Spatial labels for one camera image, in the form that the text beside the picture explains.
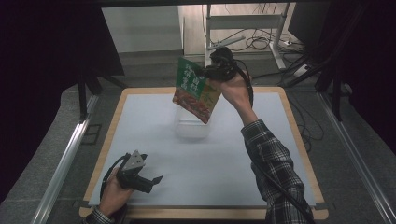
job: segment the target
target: wooden border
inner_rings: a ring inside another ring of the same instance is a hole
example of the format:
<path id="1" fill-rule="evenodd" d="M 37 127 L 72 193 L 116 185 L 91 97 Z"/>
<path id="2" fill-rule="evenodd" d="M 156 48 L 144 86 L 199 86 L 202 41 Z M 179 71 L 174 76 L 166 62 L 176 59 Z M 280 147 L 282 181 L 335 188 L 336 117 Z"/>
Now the wooden border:
<path id="1" fill-rule="evenodd" d="M 314 171 L 309 161 L 308 155 L 305 150 L 303 139 L 300 136 L 296 121 L 292 114 L 288 98 L 285 91 L 280 87 L 254 87 L 255 92 L 276 92 L 279 94 L 282 105 L 285 109 L 291 131 L 294 136 L 297 148 L 299 149 L 302 162 L 305 167 L 305 172 L 308 177 L 308 181 L 311 184 L 311 188 L 314 192 L 314 198 L 316 203 L 324 203 L 323 196 L 318 186 L 318 181 L 315 177 Z M 102 146 L 102 150 L 99 154 L 98 161 L 92 173 L 90 184 L 87 187 L 84 201 L 89 201 L 93 189 L 99 179 L 102 172 L 107 153 L 110 150 L 111 142 L 113 141 L 114 133 L 117 129 L 117 125 L 120 120 L 120 116 L 125 104 L 126 98 L 129 94 L 159 94 L 159 93 L 175 93 L 174 87 L 168 88 L 129 88 L 122 92 L 116 111 L 111 120 L 110 127 L 108 128 L 105 142 Z M 91 212 L 91 208 L 80 207 L 79 214 L 82 217 L 87 216 Z M 128 218 L 181 218 L 181 219 L 264 219 L 266 209 L 190 209 L 190 208 L 141 208 L 131 206 L 128 210 Z M 316 210 L 312 209 L 314 219 L 326 219 L 329 216 L 327 209 Z"/>

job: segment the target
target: left hand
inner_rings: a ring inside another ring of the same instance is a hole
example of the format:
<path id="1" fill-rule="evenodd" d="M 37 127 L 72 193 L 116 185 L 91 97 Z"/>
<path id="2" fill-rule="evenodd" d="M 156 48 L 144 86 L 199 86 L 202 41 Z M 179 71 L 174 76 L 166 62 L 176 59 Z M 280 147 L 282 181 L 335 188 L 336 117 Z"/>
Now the left hand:
<path id="1" fill-rule="evenodd" d="M 133 189 L 123 189 L 120 186 L 119 180 L 115 177 L 117 171 L 118 168 L 111 172 L 98 207 L 99 211 L 107 217 L 111 217 L 113 213 L 122 208 L 134 192 Z"/>

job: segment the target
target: white board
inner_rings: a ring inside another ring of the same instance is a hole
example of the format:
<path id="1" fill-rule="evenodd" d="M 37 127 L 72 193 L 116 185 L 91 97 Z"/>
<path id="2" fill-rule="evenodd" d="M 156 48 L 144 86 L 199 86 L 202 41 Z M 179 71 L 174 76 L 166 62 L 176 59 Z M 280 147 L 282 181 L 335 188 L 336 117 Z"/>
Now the white board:
<path id="1" fill-rule="evenodd" d="M 180 138 L 175 133 L 178 105 L 173 94 L 128 95 L 115 131 L 104 170 L 90 205 L 99 204 L 101 181 L 108 168 L 126 152 L 148 154 L 139 173 L 152 179 L 163 175 L 150 194 L 134 192 L 135 206 L 264 206 L 245 149 L 243 127 L 236 110 L 221 96 L 213 111 L 209 135 Z M 312 189 L 294 141 L 280 97 L 275 92 L 256 93 L 254 110 L 287 147 L 294 169 L 305 184 L 305 199 L 315 205 Z"/>

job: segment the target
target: camera rig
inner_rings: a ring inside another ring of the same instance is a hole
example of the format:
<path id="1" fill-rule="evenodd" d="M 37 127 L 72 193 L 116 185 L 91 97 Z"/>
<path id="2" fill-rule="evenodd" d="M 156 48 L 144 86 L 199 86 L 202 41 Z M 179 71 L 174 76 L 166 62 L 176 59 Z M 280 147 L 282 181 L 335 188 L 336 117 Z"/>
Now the camera rig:
<path id="1" fill-rule="evenodd" d="M 142 192 L 150 193 L 152 187 L 160 183 L 163 179 L 162 176 L 158 176 L 152 180 L 148 180 L 139 175 L 139 172 L 145 166 L 145 159 L 147 154 L 140 154 L 137 150 L 131 155 L 126 153 L 125 156 L 119 158 L 107 171 L 105 177 L 103 178 L 102 188 L 100 196 L 102 198 L 103 191 L 106 186 L 106 182 L 114 167 L 122 161 L 119 170 L 116 173 L 116 178 L 120 182 L 120 186 L 123 189 L 134 189 Z"/>
<path id="2" fill-rule="evenodd" d="M 239 75 L 245 80 L 250 104 L 253 105 L 253 88 L 251 87 L 248 68 L 246 65 L 242 61 L 234 59 L 233 53 L 227 47 L 216 49 L 210 54 L 210 59 L 212 60 L 212 64 L 202 68 L 197 75 L 219 81 L 229 81 L 239 73 Z M 245 74 L 245 72 L 238 66 L 238 62 L 245 66 L 247 74 Z"/>

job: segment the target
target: metal rail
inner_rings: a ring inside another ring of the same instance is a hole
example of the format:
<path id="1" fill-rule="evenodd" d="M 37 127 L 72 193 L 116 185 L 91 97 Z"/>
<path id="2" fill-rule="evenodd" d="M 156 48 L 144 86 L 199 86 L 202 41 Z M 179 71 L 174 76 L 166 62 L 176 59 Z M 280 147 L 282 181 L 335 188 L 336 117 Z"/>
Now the metal rail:
<path id="1" fill-rule="evenodd" d="M 41 199 L 40 204 L 35 211 L 35 215 L 32 219 L 32 224 L 38 223 L 46 223 L 48 217 L 50 216 L 50 212 L 52 210 L 53 205 L 55 204 L 56 198 L 62 188 L 64 180 L 66 179 L 67 173 L 70 169 L 70 166 L 73 162 L 73 159 L 76 156 L 76 152 L 78 150 L 81 139 L 85 133 L 85 130 L 90 123 L 90 119 L 92 116 L 93 109 L 98 100 L 98 96 L 92 95 L 90 101 L 88 102 L 88 116 L 87 118 L 80 124 L 76 126 L 76 129 L 73 132 L 72 137 L 70 138 L 69 143 L 67 144 L 66 150 L 62 155 L 61 160 L 59 161 L 58 167 L 55 170 L 55 173 L 52 176 L 49 185 L 47 186 L 46 192 L 44 193 L 43 198 Z"/>
<path id="2" fill-rule="evenodd" d="M 347 129 L 344 127 L 343 122 L 338 121 L 337 117 L 332 112 L 332 107 L 331 107 L 332 103 L 330 102 L 328 96 L 326 95 L 326 93 L 319 92 L 318 98 L 322 103 L 323 107 L 325 108 L 327 115 L 329 116 L 332 122 L 332 125 L 334 126 L 335 130 L 340 136 L 341 141 L 343 142 L 343 145 L 346 148 L 346 152 L 349 158 L 352 160 L 353 165 L 355 166 L 355 169 L 357 170 L 358 174 L 361 176 L 361 180 L 364 186 L 367 188 L 367 191 L 372 197 L 375 206 L 377 207 L 382 218 L 384 218 L 385 223 L 387 224 L 396 223 L 396 216 L 389 203 L 387 196 L 384 194 L 381 187 L 373 177 L 366 163 L 364 162 L 363 158 L 361 157 L 359 150 L 356 148 L 355 144 L 350 138 Z"/>

